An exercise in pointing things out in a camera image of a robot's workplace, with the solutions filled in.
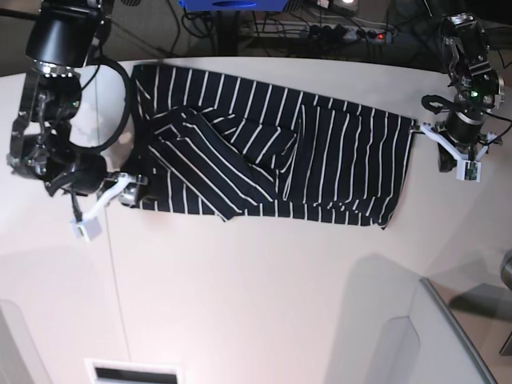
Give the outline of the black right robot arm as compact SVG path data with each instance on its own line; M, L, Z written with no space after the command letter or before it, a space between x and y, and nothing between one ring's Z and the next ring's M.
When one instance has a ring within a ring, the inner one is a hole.
M133 172L109 172L103 152L121 137L133 104L127 71L103 53L110 36L112 1L43 1L26 45L32 60L27 70L18 115L6 157L14 174L44 183L48 195L58 191L72 198L114 193L125 206L141 199L147 177ZM125 89L118 126L97 146L71 141L71 119L82 104L85 85L79 68L108 67L120 75Z

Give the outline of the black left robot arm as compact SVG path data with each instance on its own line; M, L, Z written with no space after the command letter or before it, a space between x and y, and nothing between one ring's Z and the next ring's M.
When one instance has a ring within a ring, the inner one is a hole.
M486 32L471 13L444 16L439 26L440 56L456 94L452 101L438 95L422 97L422 106L446 118L433 125L423 123L418 132L438 145L438 169L452 170L461 181L478 182L482 158L500 134L482 132L486 118L504 99L504 83L488 60Z

